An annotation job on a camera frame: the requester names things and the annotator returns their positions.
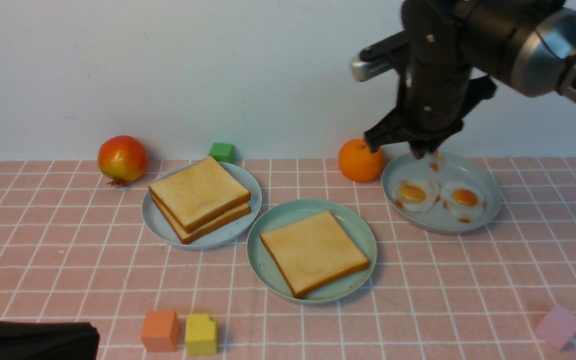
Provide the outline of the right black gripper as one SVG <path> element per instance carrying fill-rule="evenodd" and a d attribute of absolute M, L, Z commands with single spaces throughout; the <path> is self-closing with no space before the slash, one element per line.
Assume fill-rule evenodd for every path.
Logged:
<path fill-rule="evenodd" d="M 488 76 L 472 79 L 461 53 L 462 21 L 455 0 L 406 0 L 401 7 L 410 44 L 410 85 L 402 112 L 393 108 L 363 133 L 370 152 L 408 142 L 415 159 L 437 157 L 439 147 L 464 129 L 464 118 L 497 86 Z M 422 136 L 411 141 L 411 133 Z"/>

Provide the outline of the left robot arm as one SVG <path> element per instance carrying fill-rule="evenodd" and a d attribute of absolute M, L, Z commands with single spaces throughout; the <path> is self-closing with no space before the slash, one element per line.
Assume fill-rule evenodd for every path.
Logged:
<path fill-rule="evenodd" d="M 89 322 L 0 320 L 0 360 L 95 360 L 100 339 Z"/>

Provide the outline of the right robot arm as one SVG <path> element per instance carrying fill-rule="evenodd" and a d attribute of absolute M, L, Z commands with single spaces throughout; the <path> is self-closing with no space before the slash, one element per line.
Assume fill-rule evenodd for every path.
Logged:
<path fill-rule="evenodd" d="M 357 82 L 398 75 L 394 108 L 366 130 L 371 153 L 408 143 L 421 159 L 461 132 L 500 81 L 576 104 L 576 10 L 563 0 L 405 0 L 403 29 L 352 59 Z"/>

